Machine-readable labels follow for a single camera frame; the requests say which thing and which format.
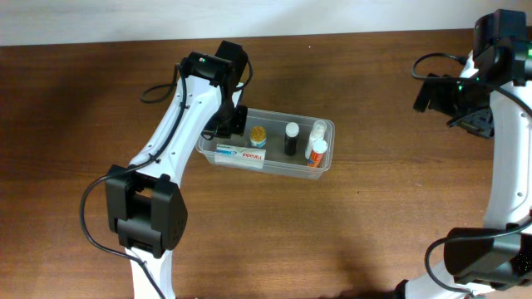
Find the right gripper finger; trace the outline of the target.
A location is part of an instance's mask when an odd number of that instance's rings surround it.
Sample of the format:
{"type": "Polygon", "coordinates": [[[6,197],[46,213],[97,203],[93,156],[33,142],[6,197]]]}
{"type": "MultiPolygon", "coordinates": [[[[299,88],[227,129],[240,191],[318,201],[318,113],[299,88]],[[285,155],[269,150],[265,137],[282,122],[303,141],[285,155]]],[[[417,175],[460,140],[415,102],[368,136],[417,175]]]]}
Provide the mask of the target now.
{"type": "Polygon", "coordinates": [[[447,122],[447,126],[449,128],[460,127],[469,134],[481,138],[495,137],[494,118],[490,107],[451,119],[447,122]]]}
{"type": "Polygon", "coordinates": [[[432,84],[429,81],[425,81],[415,99],[413,109],[417,112],[425,112],[432,97],[432,84]]]}

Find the small gold-lid balm jar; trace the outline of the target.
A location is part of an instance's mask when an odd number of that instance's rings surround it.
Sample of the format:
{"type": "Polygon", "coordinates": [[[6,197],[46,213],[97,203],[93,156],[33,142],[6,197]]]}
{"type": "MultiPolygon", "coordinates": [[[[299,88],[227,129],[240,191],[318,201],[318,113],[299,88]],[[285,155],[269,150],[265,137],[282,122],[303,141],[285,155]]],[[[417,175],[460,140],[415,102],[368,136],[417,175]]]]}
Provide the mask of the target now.
{"type": "Polygon", "coordinates": [[[267,132],[263,126],[254,126],[249,132],[250,143],[255,148],[263,148],[267,142],[267,132]]]}

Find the white Panadol box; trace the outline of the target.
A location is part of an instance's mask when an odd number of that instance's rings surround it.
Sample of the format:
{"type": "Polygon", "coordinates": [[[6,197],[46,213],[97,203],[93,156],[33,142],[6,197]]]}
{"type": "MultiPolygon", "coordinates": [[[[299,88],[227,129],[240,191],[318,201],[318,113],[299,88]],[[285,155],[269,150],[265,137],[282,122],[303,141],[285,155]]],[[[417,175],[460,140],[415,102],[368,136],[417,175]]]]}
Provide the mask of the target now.
{"type": "Polygon", "coordinates": [[[262,169],[266,156],[265,149],[217,145],[214,153],[216,164],[227,164],[249,169],[262,169]]]}

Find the clear plastic container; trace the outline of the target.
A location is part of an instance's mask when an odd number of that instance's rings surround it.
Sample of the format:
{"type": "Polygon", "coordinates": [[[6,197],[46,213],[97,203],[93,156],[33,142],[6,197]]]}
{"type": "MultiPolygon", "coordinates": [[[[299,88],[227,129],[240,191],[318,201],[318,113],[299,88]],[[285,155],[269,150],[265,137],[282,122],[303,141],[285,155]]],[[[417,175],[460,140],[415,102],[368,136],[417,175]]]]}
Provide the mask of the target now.
{"type": "Polygon", "coordinates": [[[322,120],[325,124],[324,139],[328,143],[328,150],[325,152],[320,165],[317,168],[312,168],[308,166],[308,160],[305,158],[305,149],[313,125],[317,121],[317,118],[311,116],[249,109],[244,135],[234,135],[229,139],[214,138],[212,140],[200,137],[195,148],[211,164],[302,179],[319,179],[331,167],[335,124],[330,120],[322,120]],[[299,126],[297,152],[293,156],[286,155],[283,151],[285,128],[290,122],[295,122],[299,126]],[[243,157],[221,154],[217,151],[219,145],[250,149],[252,144],[249,132],[255,126],[264,127],[267,134],[266,143],[263,147],[265,151],[263,160],[252,161],[243,157]]]}

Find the dark bottle white cap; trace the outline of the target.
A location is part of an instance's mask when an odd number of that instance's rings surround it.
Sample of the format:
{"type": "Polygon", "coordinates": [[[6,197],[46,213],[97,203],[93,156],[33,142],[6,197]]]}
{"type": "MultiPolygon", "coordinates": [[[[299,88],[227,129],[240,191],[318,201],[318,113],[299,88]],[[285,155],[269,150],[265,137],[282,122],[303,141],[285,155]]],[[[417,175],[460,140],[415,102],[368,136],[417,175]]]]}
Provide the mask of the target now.
{"type": "Polygon", "coordinates": [[[295,122],[290,122],[285,127],[284,153],[293,156],[297,151],[299,126],[295,122]]]}

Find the white spray bottle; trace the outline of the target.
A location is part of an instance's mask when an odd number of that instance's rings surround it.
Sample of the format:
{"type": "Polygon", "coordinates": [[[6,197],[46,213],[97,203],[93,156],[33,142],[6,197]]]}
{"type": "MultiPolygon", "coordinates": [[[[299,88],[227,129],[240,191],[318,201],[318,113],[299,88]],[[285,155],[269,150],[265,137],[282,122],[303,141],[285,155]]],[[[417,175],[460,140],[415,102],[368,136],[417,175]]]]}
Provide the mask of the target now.
{"type": "Polygon", "coordinates": [[[313,149],[313,143],[316,140],[322,140],[327,130],[327,124],[324,120],[317,120],[314,122],[313,127],[308,137],[308,143],[305,149],[305,159],[310,158],[310,154],[313,149]]]}

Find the orange tube white cap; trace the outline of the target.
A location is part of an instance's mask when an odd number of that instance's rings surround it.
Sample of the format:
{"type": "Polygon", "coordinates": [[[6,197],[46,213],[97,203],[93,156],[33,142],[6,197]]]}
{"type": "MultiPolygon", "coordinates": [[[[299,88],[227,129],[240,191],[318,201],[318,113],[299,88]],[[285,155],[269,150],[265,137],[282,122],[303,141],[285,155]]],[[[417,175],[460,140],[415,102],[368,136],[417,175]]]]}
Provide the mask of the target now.
{"type": "Polygon", "coordinates": [[[308,158],[308,167],[317,168],[323,160],[323,156],[327,150],[328,143],[325,140],[315,140],[308,158]]]}

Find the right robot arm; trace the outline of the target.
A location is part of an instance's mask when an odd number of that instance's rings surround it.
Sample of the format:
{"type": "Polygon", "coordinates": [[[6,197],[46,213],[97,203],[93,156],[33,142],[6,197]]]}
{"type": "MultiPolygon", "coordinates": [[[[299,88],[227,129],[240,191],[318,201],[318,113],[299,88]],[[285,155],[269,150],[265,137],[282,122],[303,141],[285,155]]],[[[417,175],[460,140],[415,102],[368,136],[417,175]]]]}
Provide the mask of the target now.
{"type": "Polygon", "coordinates": [[[416,71],[413,105],[450,116],[448,127],[494,142],[490,200],[481,228],[453,228],[426,250],[423,276],[395,298],[483,298],[531,284],[531,41],[524,12],[479,18],[458,77],[416,71]]]}

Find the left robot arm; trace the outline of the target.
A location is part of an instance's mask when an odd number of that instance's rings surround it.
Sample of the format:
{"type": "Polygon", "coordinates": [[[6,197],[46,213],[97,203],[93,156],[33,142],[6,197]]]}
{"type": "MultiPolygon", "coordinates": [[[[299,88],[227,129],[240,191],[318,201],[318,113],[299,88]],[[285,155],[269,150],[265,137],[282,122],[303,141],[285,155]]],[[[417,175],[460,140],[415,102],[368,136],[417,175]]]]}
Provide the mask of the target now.
{"type": "Polygon", "coordinates": [[[173,298],[172,253],[188,212],[180,192],[198,138],[242,135],[247,107],[239,102],[243,73],[253,71],[245,50],[223,41],[214,55],[191,52],[162,85],[171,103],[145,147],[126,167],[113,165],[105,191],[110,230],[131,261],[136,298],[173,298]]]}

